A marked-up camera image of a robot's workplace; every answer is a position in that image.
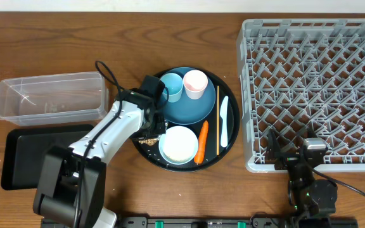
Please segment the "light blue bowl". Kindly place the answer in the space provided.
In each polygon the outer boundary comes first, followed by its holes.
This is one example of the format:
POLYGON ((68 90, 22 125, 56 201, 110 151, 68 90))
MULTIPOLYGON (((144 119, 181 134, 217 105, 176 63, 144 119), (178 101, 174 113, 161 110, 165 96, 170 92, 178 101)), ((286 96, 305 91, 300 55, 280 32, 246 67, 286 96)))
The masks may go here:
POLYGON ((158 149, 164 160, 173 165, 190 162, 198 151, 198 138, 187 127, 174 126, 160 137, 158 149))

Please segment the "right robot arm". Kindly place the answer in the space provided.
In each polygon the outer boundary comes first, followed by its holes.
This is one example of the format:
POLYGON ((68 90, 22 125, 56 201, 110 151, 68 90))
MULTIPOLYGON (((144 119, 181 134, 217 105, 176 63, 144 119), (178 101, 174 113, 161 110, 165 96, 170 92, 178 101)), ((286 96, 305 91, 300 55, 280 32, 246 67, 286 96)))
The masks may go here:
POLYGON ((278 227, 331 227, 329 215, 335 213, 337 185, 315 179, 314 168, 323 163, 328 147, 323 139, 308 131, 296 153, 284 152, 273 130, 267 135, 267 158, 275 170, 289 174, 288 200, 295 212, 279 220, 278 227))

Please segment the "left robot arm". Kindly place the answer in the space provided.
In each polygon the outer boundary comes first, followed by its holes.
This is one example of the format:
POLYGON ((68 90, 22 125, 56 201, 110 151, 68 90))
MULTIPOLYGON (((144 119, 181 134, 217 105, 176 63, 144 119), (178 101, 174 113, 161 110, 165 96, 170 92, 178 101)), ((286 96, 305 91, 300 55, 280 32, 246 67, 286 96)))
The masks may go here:
POLYGON ((117 215, 104 204, 106 168, 131 136, 152 136, 163 129, 165 87, 123 90, 107 115, 68 148, 46 153, 34 213, 67 227, 115 227, 117 215))

